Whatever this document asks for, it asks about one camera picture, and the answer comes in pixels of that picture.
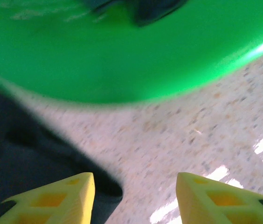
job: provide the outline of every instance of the speckled floor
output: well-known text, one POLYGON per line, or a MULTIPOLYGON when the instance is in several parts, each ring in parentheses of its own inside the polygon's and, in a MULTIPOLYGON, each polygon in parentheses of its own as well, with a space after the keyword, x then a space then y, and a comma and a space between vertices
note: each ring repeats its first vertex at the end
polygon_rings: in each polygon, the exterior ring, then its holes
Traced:
POLYGON ((263 194, 263 57, 159 104, 70 109, 20 99, 124 183, 108 224, 180 224, 178 172, 263 194))

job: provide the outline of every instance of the yellow pad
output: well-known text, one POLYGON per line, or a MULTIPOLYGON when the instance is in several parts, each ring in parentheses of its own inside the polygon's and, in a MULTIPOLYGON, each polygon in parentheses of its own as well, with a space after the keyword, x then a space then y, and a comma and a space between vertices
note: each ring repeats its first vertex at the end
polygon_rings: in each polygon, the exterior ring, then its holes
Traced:
POLYGON ((17 204, 0 224, 90 224, 95 194, 92 173, 81 173, 6 201, 17 204))
POLYGON ((263 195, 190 173, 179 173, 176 194, 183 224, 263 224, 263 195))

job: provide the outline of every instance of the square hole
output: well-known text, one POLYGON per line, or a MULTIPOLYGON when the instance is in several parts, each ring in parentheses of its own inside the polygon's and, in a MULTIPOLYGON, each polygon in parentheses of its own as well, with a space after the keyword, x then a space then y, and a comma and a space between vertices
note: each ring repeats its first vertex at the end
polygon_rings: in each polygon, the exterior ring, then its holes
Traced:
POLYGON ((211 191, 207 193, 208 197, 217 206, 235 206, 244 205, 242 200, 240 200, 235 194, 226 191, 211 191))
POLYGON ((65 199, 65 193, 46 193, 42 194, 31 203, 32 207, 58 207, 65 199))
POLYGON ((77 184, 79 182, 80 182, 80 179, 74 179, 74 180, 68 181, 66 184, 68 184, 68 185, 75 185, 75 184, 77 184))
POLYGON ((21 214, 13 224, 45 224, 51 215, 21 214))
POLYGON ((237 211, 226 216, 232 224, 263 224, 263 218, 251 211, 237 211))

